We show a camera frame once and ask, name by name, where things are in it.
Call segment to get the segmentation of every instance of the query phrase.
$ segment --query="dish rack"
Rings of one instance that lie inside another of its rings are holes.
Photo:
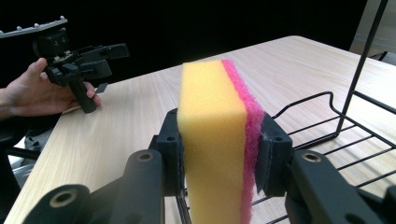
[[[365,61],[367,59],[369,49],[372,46],[376,30],[379,26],[382,15],[385,11],[387,2],[388,2],[388,0],[381,0],[381,2],[380,2],[380,5],[379,5],[378,10],[375,15],[375,19],[374,19],[372,27],[370,29],[370,33],[368,35],[366,44],[364,46],[363,53],[360,57],[354,77],[352,78],[352,82],[349,87],[349,91],[347,93],[346,100],[344,102],[342,111],[339,111],[336,108],[334,108],[334,106],[332,104],[333,93],[331,91],[325,91],[325,92],[321,92],[321,93],[306,97],[306,98],[296,101],[294,103],[291,103],[291,104],[285,106],[276,115],[272,116],[272,118],[276,120],[279,117],[281,117],[285,112],[287,112],[289,109],[291,109],[295,106],[309,104],[309,102],[311,102],[315,99],[318,99],[318,98],[329,97],[329,102],[328,102],[329,108],[327,108],[327,110],[330,110],[332,112],[333,116],[331,118],[309,124],[307,126],[304,126],[301,129],[289,132],[288,135],[291,138],[293,138],[294,135],[297,135],[297,134],[300,134],[303,132],[307,132],[309,130],[318,128],[321,125],[325,125],[325,124],[331,123],[331,122],[335,123],[334,131],[330,132],[330,133],[325,133],[319,137],[314,137],[312,140],[301,143],[298,146],[293,146],[294,150],[301,150],[301,149],[315,150],[315,147],[317,147],[319,145],[322,146],[323,144],[334,140],[335,138],[350,131],[351,129],[359,129],[360,131],[364,132],[365,134],[363,137],[361,137],[359,139],[355,139],[352,142],[346,143],[341,146],[333,147],[333,148],[326,150],[325,152],[321,152],[321,153],[324,156],[329,157],[334,153],[340,152],[342,150],[347,150],[349,147],[355,147],[356,145],[361,144],[363,142],[373,141],[373,140],[380,141],[384,145],[384,147],[382,147],[381,149],[377,150],[376,152],[374,152],[370,155],[367,155],[363,158],[357,158],[354,161],[350,161],[349,163],[346,163],[346,164],[336,167],[336,169],[339,172],[343,172],[348,168],[351,168],[355,165],[363,164],[369,160],[375,160],[375,158],[391,155],[390,153],[394,153],[394,149],[396,148],[394,139],[392,139],[393,140],[393,142],[392,142],[391,140],[387,139],[383,135],[369,129],[365,125],[361,124],[360,122],[357,122],[356,120],[354,120],[353,118],[351,118],[347,115],[347,111],[349,109],[350,103],[352,101],[352,98],[354,98],[354,97],[359,97],[363,101],[365,101],[371,105],[374,105],[374,106],[380,108],[381,110],[384,110],[384,111],[387,111],[393,115],[396,115],[396,109],[393,108],[392,106],[384,104],[384,103],[376,100],[375,98],[372,98],[371,96],[366,95],[366,94],[356,90],[356,87],[357,87],[357,84],[358,84],[358,81],[359,81],[359,78],[361,75],[362,68],[363,68]],[[396,183],[394,181],[387,180],[387,177],[390,177],[390,176],[396,174],[396,162],[394,162],[392,169],[393,170],[385,171],[385,173],[377,174],[377,176],[374,178],[367,178],[364,181],[360,182],[359,184],[355,184],[354,186],[357,188],[364,188],[364,187],[370,186],[371,184],[374,184],[375,182],[380,181],[380,180],[385,180],[389,185],[395,185]],[[191,223],[189,207],[188,207],[188,203],[186,202],[187,197],[188,197],[187,189],[185,189],[185,191],[182,192],[181,195],[177,196],[177,206],[178,206],[180,218],[181,218],[181,221],[183,224]],[[265,195],[263,195],[260,199],[257,199],[252,203],[253,210],[254,210],[255,206],[258,206],[258,204],[260,204],[261,206],[266,206],[266,204],[271,203],[272,200],[278,200],[278,203],[282,203],[283,207],[284,207],[284,202],[280,198],[266,197]],[[280,211],[274,217],[269,217],[268,220],[263,220],[261,223],[268,223],[268,224],[273,224],[273,223],[278,223],[278,222],[286,222],[287,223],[288,222],[287,219],[288,219],[288,215],[286,214],[286,210],[285,210],[285,211]]]

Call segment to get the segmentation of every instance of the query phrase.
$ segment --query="hand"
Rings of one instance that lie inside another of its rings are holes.
[[[69,87],[50,82],[47,74],[43,72],[46,66],[46,59],[38,59],[20,77],[0,90],[0,119],[57,114],[78,106],[78,101]],[[96,105],[100,105],[101,98],[95,93],[93,85],[89,82],[84,82],[84,85],[87,96]]]

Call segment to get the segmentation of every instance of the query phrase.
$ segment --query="screw hole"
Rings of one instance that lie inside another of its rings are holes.
[[[364,224],[366,223],[363,219],[361,219],[360,217],[353,215],[353,214],[346,214],[346,220],[349,223],[352,224]]]
[[[66,206],[77,198],[77,194],[76,189],[63,190],[51,198],[49,205],[54,208]]]
[[[141,154],[137,157],[138,161],[151,161],[152,160],[152,154],[151,153],[145,153]]]
[[[312,162],[320,162],[321,161],[321,157],[319,157],[313,153],[304,153],[303,158],[306,161],[312,161]]]

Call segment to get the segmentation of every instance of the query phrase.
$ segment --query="wooden table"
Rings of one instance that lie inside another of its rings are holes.
[[[333,104],[341,110],[359,57],[299,36],[288,36],[203,61],[233,60],[258,102],[267,113],[274,115],[289,103],[323,91],[334,93]],[[64,113],[6,223],[21,223],[43,195],[61,185],[82,184],[94,191],[120,177],[128,157],[137,150],[148,148],[152,136],[161,128],[165,114],[177,107],[181,68],[181,65],[175,66],[109,85],[101,93],[102,107],[91,114],[84,114],[80,108]],[[396,107],[394,83],[395,66],[368,59],[358,89]],[[291,132],[308,122],[327,118],[331,115],[327,102],[328,99],[318,99],[297,106],[279,117],[277,122],[286,132]],[[379,121],[373,121],[373,110],[368,108],[364,103],[353,101],[348,115],[373,125],[385,121],[375,127],[394,143],[396,118],[384,115]],[[333,131],[333,126],[293,136],[293,143],[296,146],[312,134],[329,130]],[[346,133],[315,150],[323,152],[361,135],[360,132]],[[381,147],[378,142],[368,144],[333,153],[329,159],[338,167],[374,153],[376,146]],[[394,150],[379,159],[342,174],[352,184],[359,184],[367,176],[395,170]],[[396,176],[391,175],[365,189],[382,196],[385,187],[395,183]],[[262,194],[256,195],[255,199],[261,197]],[[255,205],[252,223],[265,223],[285,215],[283,202],[283,198],[278,198],[271,203]],[[167,198],[165,206],[166,223],[178,223],[175,199]]]

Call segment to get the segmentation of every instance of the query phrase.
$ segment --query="yellow sponge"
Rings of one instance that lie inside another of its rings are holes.
[[[183,64],[177,126],[193,224],[249,223],[263,116],[232,61]]]

